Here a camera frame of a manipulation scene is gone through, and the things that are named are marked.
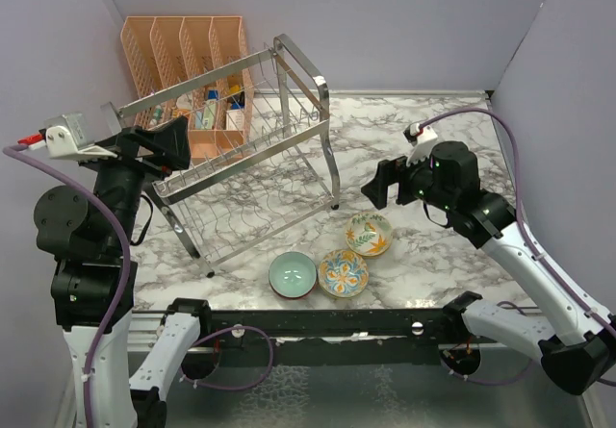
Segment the blue orange floral bowl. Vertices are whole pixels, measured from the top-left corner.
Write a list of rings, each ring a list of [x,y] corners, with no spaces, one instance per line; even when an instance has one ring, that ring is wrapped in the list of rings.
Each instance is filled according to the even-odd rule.
[[[332,297],[348,299],[360,294],[370,280],[364,259],[351,250],[335,250],[318,265],[321,289]]]

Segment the celadon green bowl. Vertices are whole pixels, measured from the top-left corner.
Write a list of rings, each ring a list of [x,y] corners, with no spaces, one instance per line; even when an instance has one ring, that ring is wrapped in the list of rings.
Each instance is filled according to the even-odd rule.
[[[305,254],[290,251],[277,256],[269,266],[269,286],[279,296],[299,299],[317,283],[317,267]]]

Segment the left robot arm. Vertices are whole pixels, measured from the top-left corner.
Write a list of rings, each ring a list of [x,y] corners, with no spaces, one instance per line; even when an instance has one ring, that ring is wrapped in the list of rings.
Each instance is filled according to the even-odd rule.
[[[191,345],[213,332],[204,300],[179,298],[141,367],[128,365],[128,335],[138,265],[130,257],[143,189],[191,162],[188,121],[152,130],[127,127],[88,141],[80,116],[50,120],[43,133],[53,159],[93,170],[93,189],[60,184],[34,209],[37,246],[57,264],[51,285],[55,317],[73,364],[79,427],[162,427],[167,394]]]

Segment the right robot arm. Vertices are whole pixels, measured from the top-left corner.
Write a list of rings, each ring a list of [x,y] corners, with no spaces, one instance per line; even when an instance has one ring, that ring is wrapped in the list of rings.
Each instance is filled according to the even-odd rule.
[[[397,204],[421,201],[447,216],[447,225],[503,267],[542,312],[533,319],[465,292],[444,308],[444,335],[463,342],[495,340],[540,364],[562,390],[583,394],[615,364],[615,315],[584,291],[516,217],[500,194],[482,188],[475,153],[445,141],[412,162],[381,161],[361,191],[377,209],[398,185]]]

